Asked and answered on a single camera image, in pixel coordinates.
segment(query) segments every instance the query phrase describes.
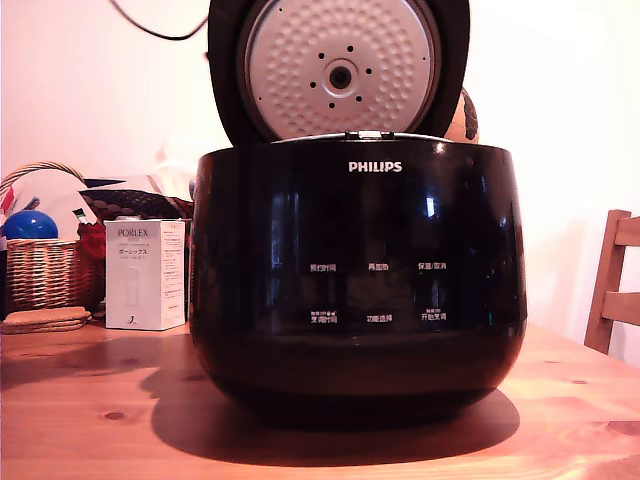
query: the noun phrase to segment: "white box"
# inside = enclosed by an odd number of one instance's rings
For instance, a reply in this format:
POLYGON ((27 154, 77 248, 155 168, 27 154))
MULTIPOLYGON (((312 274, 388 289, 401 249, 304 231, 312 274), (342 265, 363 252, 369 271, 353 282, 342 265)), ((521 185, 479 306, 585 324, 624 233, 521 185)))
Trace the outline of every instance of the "white box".
POLYGON ((107 328, 166 330, 184 324, 184 222, 104 223, 107 328))

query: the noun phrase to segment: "rice cooker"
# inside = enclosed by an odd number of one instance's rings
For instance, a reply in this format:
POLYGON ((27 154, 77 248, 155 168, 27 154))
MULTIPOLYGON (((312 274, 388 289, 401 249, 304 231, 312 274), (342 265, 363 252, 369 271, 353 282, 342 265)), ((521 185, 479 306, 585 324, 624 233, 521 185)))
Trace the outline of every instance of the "rice cooker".
POLYGON ((189 326, 259 417, 448 417, 524 338, 508 151, 442 138, 468 0, 214 0, 209 64, 233 147, 199 164, 189 326))

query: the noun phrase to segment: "table surface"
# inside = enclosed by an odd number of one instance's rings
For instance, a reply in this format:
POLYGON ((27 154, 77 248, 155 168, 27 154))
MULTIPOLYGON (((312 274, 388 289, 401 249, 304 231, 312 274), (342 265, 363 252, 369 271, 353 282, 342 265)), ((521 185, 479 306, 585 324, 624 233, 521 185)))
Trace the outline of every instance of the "table surface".
POLYGON ((640 370, 528 327, 499 390, 401 430, 260 425, 198 363, 187 326, 4 336, 2 478, 640 478, 640 370))

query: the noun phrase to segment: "inner lid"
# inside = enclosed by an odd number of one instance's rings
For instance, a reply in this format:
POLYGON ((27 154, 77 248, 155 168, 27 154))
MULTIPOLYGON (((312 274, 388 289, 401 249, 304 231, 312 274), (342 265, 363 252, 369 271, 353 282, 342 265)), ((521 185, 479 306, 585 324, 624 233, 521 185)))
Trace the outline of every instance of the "inner lid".
POLYGON ((253 12, 238 77, 266 137, 413 132, 424 118, 441 50, 422 0, 268 0, 253 12))

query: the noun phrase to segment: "coaster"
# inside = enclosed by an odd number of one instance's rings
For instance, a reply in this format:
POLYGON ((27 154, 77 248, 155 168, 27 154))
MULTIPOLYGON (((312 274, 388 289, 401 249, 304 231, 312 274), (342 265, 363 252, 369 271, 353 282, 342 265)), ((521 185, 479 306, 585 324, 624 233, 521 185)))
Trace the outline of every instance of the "coaster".
POLYGON ((69 331, 81 328, 90 313, 83 307, 14 312, 2 322, 3 334, 69 331))

